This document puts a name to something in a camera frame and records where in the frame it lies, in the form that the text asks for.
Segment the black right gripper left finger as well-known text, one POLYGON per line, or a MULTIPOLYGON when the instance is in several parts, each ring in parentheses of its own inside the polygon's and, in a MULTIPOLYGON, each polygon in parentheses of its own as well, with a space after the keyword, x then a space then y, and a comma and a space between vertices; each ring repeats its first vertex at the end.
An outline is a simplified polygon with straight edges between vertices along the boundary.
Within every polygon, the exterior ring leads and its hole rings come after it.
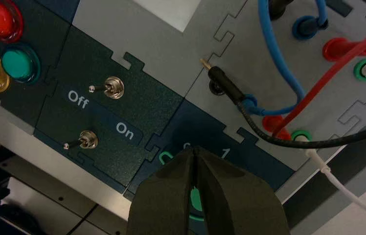
POLYGON ((132 200, 127 234, 186 235, 195 156, 189 148, 144 180, 132 200))

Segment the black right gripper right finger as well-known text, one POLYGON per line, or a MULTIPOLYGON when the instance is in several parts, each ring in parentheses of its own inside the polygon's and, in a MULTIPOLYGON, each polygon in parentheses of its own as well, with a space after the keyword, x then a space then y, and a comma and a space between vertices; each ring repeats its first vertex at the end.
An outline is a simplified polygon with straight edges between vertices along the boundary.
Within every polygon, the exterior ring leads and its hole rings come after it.
POLYGON ((196 180, 207 234, 290 234, 280 200, 261 178, 196 147, 196 180))

